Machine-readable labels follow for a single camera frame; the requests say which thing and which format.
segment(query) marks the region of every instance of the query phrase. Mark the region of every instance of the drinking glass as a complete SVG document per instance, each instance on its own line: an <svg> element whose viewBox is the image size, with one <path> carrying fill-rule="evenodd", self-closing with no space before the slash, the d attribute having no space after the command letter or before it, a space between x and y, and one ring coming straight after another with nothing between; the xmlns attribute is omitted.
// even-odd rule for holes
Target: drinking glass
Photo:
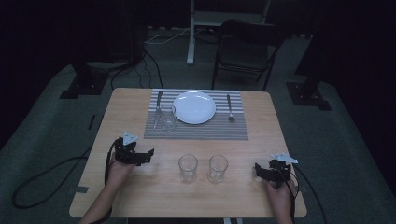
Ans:
<svg viewBox="0 0 396 224"><path fill-rule="evenodd" d="M163 129L172 132L176 128L176 109L173 105L161 106Z"/></svg>
<svg viewBox="0 0 396 224"><path fill-rule="evenodd" d="M180 179L185 183L195 180L198 160L191 154L186 154L178 160Z"/></svg>
<svg viewBox="0 0 396 224"><path fill-rule="evenodd" d="M222 155L212 156L209 161L209 166L208 178L210 182L214 184L221 182L228 167L227 159Z"/></svg>

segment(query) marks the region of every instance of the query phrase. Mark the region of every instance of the hand-mounted device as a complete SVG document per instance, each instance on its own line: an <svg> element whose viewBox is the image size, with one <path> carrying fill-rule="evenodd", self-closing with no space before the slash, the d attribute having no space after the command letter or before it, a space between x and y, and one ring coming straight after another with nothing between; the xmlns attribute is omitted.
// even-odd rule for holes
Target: hand-mounted device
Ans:
<svg viewBox="0 0 396 224"><path fill-rule="evenodd" d="M270 169L262 169L259 164L255 163L256 176L276 183L276 188L282 186L283 182L290 180L291 166L287 162L298 163L297 160L286 155L284 152L271 155L273 160L270 161Z"/></svg>
<svg viewBox="0 0 396 224"><path fill-rule="evenodd" d="M125 146L121 137L114 142L114 147L116 149L116 161L125 164L136 164L136 166L140 166L142 163L150 162L151 157L154 155L154 149L147 153L135 152L136 142Z"/></svg>
<svg viewBox="0 0 396 224"><path fill-rule="evenodd" d="M284 161L270 161L270 169L266 170L255 163L256 176L276 183L276 188L279 188L283 182L290 180L290 165L286 165Z"/></svg>

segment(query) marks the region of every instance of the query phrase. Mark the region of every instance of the striped placemat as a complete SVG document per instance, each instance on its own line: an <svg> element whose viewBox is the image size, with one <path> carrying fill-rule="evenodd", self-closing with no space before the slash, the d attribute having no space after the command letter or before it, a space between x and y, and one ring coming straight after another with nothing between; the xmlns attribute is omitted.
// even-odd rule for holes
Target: striped placemat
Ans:
<svg viewBox="0 0 396 224"><path fill-rule="evenodd" d="M177 119L177 126L172 132L163 130L161 123L154 129L155 108L158 92L163 92L161 105L171 105L174 100L185 91L201 91L213 98L216 113L212 119L202 124L188 124ZM234 122L228 120L230 113L227 103L230 94L233 108ZM144 138L147 139L200 139L200 140L248 140L248 130L245 123L244 108L242 107L239 91L211 91L211 90L172 90L153 89L148 108L148 119Z"/></svg>

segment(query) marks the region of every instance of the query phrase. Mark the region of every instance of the black chair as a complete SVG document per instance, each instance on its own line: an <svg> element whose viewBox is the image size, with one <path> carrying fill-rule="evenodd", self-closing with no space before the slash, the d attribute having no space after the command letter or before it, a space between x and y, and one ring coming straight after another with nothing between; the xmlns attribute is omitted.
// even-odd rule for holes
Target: black chair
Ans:
<svg viewBox="0 0 396 224"><path fill-rule="evenodd" d="M240 70L259 75L265 71L265 88L274 65L275 56L285 40L281 29L273 24L238 20L225 21L219 28L219 45L212 77L212 90L218 75L219 64L225 69Z"/></svg>

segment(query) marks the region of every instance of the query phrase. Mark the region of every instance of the white desk leg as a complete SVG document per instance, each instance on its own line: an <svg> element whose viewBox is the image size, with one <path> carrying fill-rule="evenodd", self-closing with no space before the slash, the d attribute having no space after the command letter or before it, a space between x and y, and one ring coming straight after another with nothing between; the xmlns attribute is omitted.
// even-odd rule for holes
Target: white desk leg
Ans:
<svg viewBox="0 0 396 224"><path fill-rule="evenodd" d="M189 52L187 54L187 65L194 64L194 51L195 51L195 37L194 37L194 0L191 0L191 14L190 14L190 42L189 42Z"/></svg>

